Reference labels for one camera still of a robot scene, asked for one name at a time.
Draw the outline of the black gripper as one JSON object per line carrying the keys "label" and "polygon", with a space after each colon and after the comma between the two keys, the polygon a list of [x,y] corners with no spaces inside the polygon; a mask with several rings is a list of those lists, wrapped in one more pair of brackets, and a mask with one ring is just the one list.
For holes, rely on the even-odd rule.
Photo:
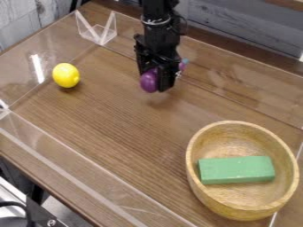
{"label": "black gripper", "polygon": [[181,57],[177,53],[182,32],[181,17],[166,20],[141,18],[142,33],[133,36],[140,74],[157,67],[157,91],[165,92],[174,84]]}

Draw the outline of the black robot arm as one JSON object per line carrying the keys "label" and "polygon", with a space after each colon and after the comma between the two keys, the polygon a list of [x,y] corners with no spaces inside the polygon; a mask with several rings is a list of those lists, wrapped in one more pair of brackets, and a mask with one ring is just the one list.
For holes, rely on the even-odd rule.
{"label": "black robot arm", "polygon": [[140,0],[140,4],[142,33],[133,36],[140,86],[149,93],[165,92],[182,71],[178,0]]}

